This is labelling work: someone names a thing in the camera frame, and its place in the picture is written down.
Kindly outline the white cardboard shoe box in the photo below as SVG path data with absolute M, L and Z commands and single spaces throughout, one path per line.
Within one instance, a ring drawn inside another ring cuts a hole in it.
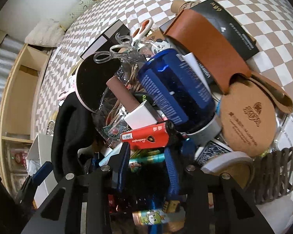
M 51 161 L 52 141 L 53 137 L 50 135 L 37 134 L 26 157 L 27 173 L 29 175 L 35 174 L 45 162 Z M 37 188 L 34 196 L 37 207 L 43 203 L 56 185 L 57 181 L 52 171 Z

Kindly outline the red doll display box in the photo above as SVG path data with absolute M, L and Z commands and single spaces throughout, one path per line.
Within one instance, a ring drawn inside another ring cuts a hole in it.
M 9 170 L 14 173 L 26 173 L 26 157 L 29 152 L 27 144 L 10 144 L 7 149 Z

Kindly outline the cartoon dinosaur tube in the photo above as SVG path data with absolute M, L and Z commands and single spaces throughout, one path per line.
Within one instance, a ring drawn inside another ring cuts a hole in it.
M 160 209 L 144 210 L 132 213 L 133 221 L 137 226 L 165 224 L 168 222 L 179 222 L 185 219 L 186 212 L 166 213 Z

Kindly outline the white tape roll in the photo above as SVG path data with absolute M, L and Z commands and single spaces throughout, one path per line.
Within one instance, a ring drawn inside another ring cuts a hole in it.
M 255 174 L 253 159 L 244 152 L 230 152 L 212 157 L 201 170 L 216 176 L 228 173 L 244 190 L 248 188 Z

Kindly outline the red Lamborghini lighter box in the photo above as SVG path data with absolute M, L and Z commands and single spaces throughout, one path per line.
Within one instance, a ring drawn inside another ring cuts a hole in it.
M 127 131 L 120 136 L 121 141 L 128 142 L 133 151 L 166 147 L 175 138 L 175 124 L 170 120 Z

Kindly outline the small white box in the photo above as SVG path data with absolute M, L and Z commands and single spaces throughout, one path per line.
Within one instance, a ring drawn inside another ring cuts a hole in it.
M 158 112 L 145 100 L 135 110 L 124 117 L 131 129 L 139 129 L 149 125 L 161 123 L 163 120 Z

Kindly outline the black fabric headband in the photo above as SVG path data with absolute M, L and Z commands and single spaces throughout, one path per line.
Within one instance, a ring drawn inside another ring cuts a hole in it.
M 85 173 L 85 161 L 79 160 L 78 150 L 92 146 L 94 142 L 104 145 L 92 112 L 81 104 L 75 92 L 70 93 L 59 109 L 54 127 L 51 160 L 57 182 L 68 173 L 77 176 Z

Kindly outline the brown cylinder stick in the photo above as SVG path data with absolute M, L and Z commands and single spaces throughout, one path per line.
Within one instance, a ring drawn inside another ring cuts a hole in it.
M 140 105 L 118 77 L 113 76 L 106 85 L 128 112 L 132 112 Z

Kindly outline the round pink rimmed mirror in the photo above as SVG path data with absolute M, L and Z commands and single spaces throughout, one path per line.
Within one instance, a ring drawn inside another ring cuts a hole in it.
M 118 59 L 96 63 L 93 54 L 81 62 L 76 70 L 76 95 L 87 110 L 94 113 L 99 109 L 106 83 L 120 66 Z

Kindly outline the wooden bedside shelf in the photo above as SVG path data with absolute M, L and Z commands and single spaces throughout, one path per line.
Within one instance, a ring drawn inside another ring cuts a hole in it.
M 15 195 L 25 170 L 14 168 L 9 150 L 32 145 L 36 137 L 36 112 L 43 78 L 52 52 L 28 44 L 20 50 L 8 75 L 0 104 L 0 176 Z

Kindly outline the blue plastic bottle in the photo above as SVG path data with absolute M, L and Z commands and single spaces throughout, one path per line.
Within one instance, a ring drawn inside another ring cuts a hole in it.
M 138 80 L 167 119 L 196 145 L 205 145 L 222 129 L 209 90 L 175 49 L 155 54 Z

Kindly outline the round cork coaster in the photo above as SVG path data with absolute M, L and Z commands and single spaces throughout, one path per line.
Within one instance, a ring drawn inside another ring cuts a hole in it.
M 220 118 L 223 137 L 233 151 L 255 157 L 269 149 L 277 128 L 275 108 L 250 80 L 230 85 L 221 99 Z

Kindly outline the black white gift box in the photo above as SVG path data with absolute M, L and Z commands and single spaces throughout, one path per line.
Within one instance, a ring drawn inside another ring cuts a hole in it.
M 105 29 L 101 35 L 95 38 L 94 41 L 90 43 L 90 46 L 81 54 L 81 59 L 86 59 L 97 51 L 109 51 L 110 47 L 118 44 L 115 39 L 115 35 L 119 33 L 120 35 L 129 35 L 129 28 L 121 21 L 115 21 L 111 26 Z

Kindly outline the white fluffy pillow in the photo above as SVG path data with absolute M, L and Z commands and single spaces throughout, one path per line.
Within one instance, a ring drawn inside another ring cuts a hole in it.
M 39 47 L 56 48 L 62 42 L 64 35 L 65 31 L 58 21 L 43 19 L 25 37 L 25 43 Z

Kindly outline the black charger box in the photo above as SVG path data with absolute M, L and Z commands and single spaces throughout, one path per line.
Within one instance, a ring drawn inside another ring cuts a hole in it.
M 174 0 L 171 4 L 171 12 L 175 14 L 179 14 L 185 9 L 194 10 L 205 17 L 235 48 L 244 61 L 249 60 L 259 52 L 256 40 L 215 0 L 203 2 Z

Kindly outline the long green bolster pillow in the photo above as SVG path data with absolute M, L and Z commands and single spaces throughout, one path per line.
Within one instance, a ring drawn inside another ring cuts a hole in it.
M 61 28 L 67 30 L 86 10 L 91 9 L 95 4 L 101 0 L 80 0 L 76 5 L 67 12 L 67 14 L 61 19 Z

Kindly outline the checkered bed sheet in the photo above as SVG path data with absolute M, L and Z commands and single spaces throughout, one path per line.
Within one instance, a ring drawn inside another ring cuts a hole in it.
M 248 61 L 253 70 L 280 85 L 293 100 L 293 7 L 288 0 L 215 0 L 256 41 L 259 53 Z M 52 53 L 39 93 L 35 128 L 46 132 L 57 108 L 57 96 L 69 82 L 69 72 L 81 54 L 107 27 L 121 20 L 134 30 L 145 19 L 161 26 L 173 18 L 173 0 L 100 0 L 67 30 Z

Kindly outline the orange handled scissors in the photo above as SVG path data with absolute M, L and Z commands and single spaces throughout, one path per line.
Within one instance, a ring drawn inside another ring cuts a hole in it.
M 147 36 L 149 31 L 151 30 L 151 27 L 153 26 L 153 20 L 152 19 L 146 19 L 144 20 L 139 28 L 137 28 L 134 33 L 132 34 L 132 45 L 134 47 L 137 47 L 140 41 Z

